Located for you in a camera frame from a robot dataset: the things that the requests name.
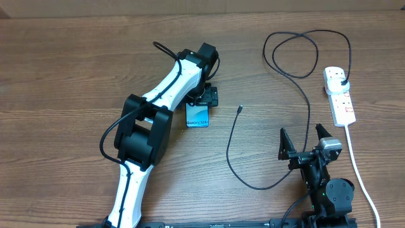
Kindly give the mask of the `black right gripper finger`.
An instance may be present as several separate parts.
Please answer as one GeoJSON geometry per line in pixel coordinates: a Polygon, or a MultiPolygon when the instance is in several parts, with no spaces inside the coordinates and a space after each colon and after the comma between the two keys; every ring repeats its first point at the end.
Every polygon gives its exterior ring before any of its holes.
{"type": "Polygon", "coordinates": [[[290,155],[295,154],[297,151],[284,128],[280,129],[280,146],[278,151],[279,160],[289,160],[290,155]]]}
{"type": "Polygon", "coordinates": [[[315,129],[319,140],[332,136],[320,123],[316,124],[315,129]]]}

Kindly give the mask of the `blue Galaxy smartphone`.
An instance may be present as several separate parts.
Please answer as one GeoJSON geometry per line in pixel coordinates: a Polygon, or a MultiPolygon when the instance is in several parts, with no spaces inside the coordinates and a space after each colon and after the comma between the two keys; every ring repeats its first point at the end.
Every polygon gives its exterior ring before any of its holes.
{"type": "Polygon", "coordinates": [[[190,106],[186,104],[185,108],[186,126],[188,128],[209,126],[209,109],[207,106],[190,106]]]}

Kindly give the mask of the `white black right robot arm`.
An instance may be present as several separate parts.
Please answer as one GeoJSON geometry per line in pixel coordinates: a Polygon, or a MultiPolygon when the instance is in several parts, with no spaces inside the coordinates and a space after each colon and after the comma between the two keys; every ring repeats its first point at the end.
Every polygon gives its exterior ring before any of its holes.
{"type": "Polygon", "coordinates": [[[329,134],[322,124],[316,125],[319,142],[311,151],[297,152],[287,131],[280,129],[279,160],[288,160],[289,170],[298,169],[306,184],[307,193],[294,202],[285,212],[279,227],[356,227],[356,220],[349,219],[352,212],[354,184],[348,179],[332,179],[327,165],[338,159],[342,143],[329,134]],[[312,210],[302,213],[300,218],[288,219],[292,209],[304,201],[311,200],[312,210]]]}

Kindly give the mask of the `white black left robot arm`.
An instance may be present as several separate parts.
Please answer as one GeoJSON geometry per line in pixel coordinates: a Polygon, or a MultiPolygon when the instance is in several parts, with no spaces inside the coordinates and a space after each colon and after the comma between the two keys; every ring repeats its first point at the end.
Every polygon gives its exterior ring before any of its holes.
{"type": "Polygon", "coordinates": [[[140,223],[147,180],[168,147],[174,110],[184,103],[218,105],[218,91],[209,83],[220,66],[214,46],[203,43],[198,51],[174,53],[159,42],[153,44],[175,64],[154,89],[143,96],[129,95],[121,117],[101,137],[101,154],[120,167],[115,204],[101,227],[137,227],[140,223]]]}

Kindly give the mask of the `white charger plug adapter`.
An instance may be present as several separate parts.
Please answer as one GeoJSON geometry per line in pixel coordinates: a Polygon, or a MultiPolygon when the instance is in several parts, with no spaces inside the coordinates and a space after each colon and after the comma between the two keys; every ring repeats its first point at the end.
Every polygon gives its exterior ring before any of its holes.
{"type": "Polygon", "coordinates": [[[338,95],[344,92],[348,92],[350,89],[350,83],[342,84],[340,78],[327,78],[325,82],[325,90],[328,95],[338,95]]]}

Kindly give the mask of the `white power strip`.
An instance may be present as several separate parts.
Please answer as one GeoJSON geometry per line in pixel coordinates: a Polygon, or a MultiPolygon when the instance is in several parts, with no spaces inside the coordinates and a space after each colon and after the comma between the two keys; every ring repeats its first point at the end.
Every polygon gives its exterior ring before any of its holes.
{"type": "MultiPolygon", "coordinates": [[[[323,71],[323,77],[325,82],[327,78],[340,78],[343,85],[347,83],[344,70],[337,66],[326,67],[323,71]]],[[[348,126],[356,121],[349,91],[338,95],[327,94],[327,96],[332,113],[333,124],[336,127],[348,126]]]]}

